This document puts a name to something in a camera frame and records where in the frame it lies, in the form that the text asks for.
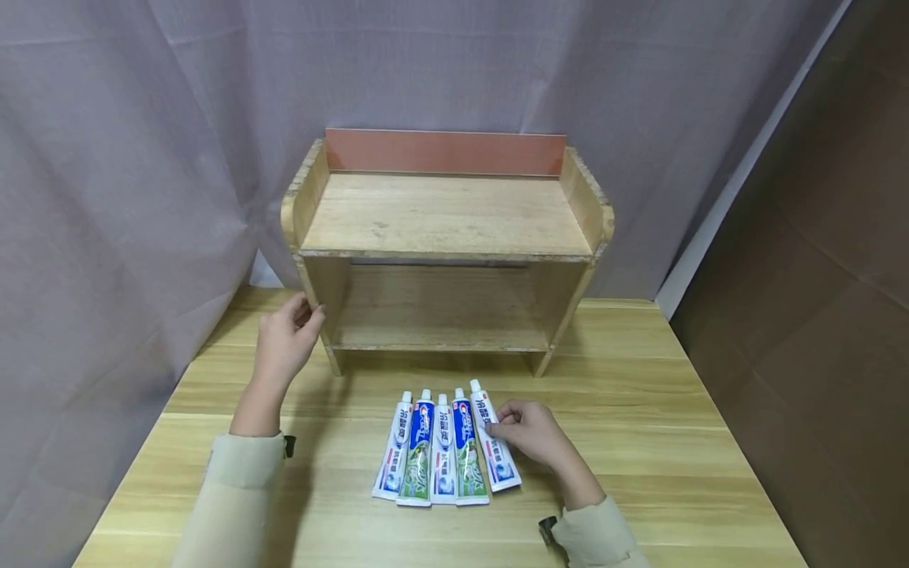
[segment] wooden shelf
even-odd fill
[[[589,260],[557,179],[332,172],[303,254]]]
[[[331,345],[392,351],[548,348],[527,268],[380,264],[350,267]]]
[[[349,351],[552,359],[614,216],[560,135],[329,129],[281,226],[336,374]]]

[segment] wooden table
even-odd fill
[[[286,290],[244,289],[190,365],[76,566],[168,566],[212,441],[249,377],[260,314]],[[654,567],[804,562],[669,325],[653,304],[584,300],[545,377],[517,355],[360,354],[334,378],[316,348],[282,425],[298,437],[266,566],[555,566],[536,523],[553,479],[520,460],[520,490],[487,507],[400,509],[370,498],[395,402],[479,378],[495,403],[549,404],[614,495]]]

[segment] toothpaste label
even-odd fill
[[[433,476],[433,494],[455,497],[455,471],[452,461],[452,425],[451,408],[448,405],[439,407],[435,414],[438,424],[435,425],[433,454],[435,455],[435,475]]]
[[[385,456],[385,465],[383,466],[382,489],[397,493],[401,489],[401,480],[404,477],[404,458],[406,457],[407,446],[407,423],[410,418],[410,405],[400,404],[395,417],[394,440]]]
[[[484,496],[487,495],[486,484],[483,480],[483,470],[480,469],[479,455],[476,451],[476,438],[474,435],[474,420],[470,414],[470,403],[466,400],[457,400],[452,404],[454,415],[454,450],[457,454],[457,483],[458,496]]]
[[[492,411],[489,408],[489,400],[477,398],[474,399],[474,404],[476,405],[476,411],[480,414],[480,421],[483,423],[480,427],[485,428],[486,424],[493,421],[490,415]],[[485,435],[483,438],[486,445],[486,460],[489,461],[489,474],[492,477],[490,483],[500,483],[514,479],[515,471],[510,463],[511,460],[505,460],[504,458],[506,450],[502,447],[503,442],[492,436]]]
[[[433,440],[434,407],[435,404],[425,402],[414,405],[404,484],[399,493],[401,497],[429,499],[429,453]]]

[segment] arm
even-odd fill
[[[285,455],[281,404],[313,351],[325,310],[297,294],[259,321],[253,378],[230,432],[215,440],[202,490],[174,557],[176,568],[253,568],[265,539],[271,492]]]
[[[496,413],[499,424],[486,426],[527,457],[549,466],[564,499],[553,537],[568,553],[572,568],[649,568],[628,523],[607,496],[590,467],[544,405],[509,401]]]

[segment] brown wall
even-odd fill
[[[672,325],[806,560],[909,566],[909,1],[854,2]]]

